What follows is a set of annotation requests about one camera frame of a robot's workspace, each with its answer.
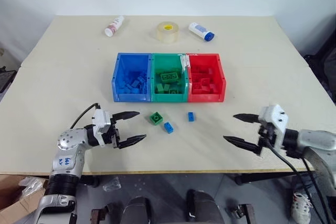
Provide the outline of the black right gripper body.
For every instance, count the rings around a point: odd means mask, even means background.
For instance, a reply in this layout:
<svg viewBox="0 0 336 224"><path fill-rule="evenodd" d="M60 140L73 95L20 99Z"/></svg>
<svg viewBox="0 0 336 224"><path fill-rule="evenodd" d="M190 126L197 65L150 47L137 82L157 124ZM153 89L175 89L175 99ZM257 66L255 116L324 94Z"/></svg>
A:
<svg viewBox="0 0 336 224"><path fill-rule="evenodd" d="M258 156L262 156L263 148L270 149L273 153L275 153L274 143L276 140L275 127L272 124L266 124L266 126L261 125L258 131L259 140L259 154Z"/></svg>

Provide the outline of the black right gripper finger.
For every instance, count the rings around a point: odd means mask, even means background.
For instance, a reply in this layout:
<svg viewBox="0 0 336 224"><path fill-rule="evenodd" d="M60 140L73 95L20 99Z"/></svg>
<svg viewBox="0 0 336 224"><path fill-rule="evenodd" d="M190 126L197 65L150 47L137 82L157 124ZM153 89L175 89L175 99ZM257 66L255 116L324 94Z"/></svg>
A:
<svg viewBox="0 0 336 224"><path fill-rule="evenodd" d="M256 144L246 142L244 139L234 136L223 136L223 138L238 148L253 152L254 154L259 154L259 146Z"/></svg>
<svg viewBox="0 0 336 224"><path fill-rule="evenodd" d="M233 117L247 123L260 123L259 115L256 114L240 113L233 115Z"/></svg>

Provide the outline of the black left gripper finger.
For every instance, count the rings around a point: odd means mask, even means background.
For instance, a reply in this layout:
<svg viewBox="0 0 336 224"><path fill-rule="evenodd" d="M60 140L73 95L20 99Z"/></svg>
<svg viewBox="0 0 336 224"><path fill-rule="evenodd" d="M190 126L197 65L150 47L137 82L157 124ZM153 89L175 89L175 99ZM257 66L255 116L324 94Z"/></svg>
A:
<svg viewBox="0 0 336 224"><path fill-rule="evenodd" d="M136 111L125 111L125 112L120 112L112 115L112 120L115 123L118 120L128 120L130 118L133 118L137 115L139 115L139 112Z"/></svg>
<svg viewBox="0 0 336 224"><path fill-rule="evenodd" d="M117 144L117 148L123 149L123 148L133 146L137 144L138 142L142 141L144 138L146 138L146 134L129 137L125 141L122 141L122 142L119 141Z"/></svg>

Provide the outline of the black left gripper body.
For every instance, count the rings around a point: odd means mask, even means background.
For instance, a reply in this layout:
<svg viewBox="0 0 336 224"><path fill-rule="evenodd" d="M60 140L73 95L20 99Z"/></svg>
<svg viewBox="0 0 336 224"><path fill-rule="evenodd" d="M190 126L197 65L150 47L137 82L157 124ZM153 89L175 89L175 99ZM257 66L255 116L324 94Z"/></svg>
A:
<svg viewBox="0 0 336 224"><path fill-rule="evenodd" d="M121 148L120 134L115 124L116 121L113 118L111 118L110 126L108 127L108 130L105 133L103 133L102 139L105 145L111 145L113 148Z"/></svg>

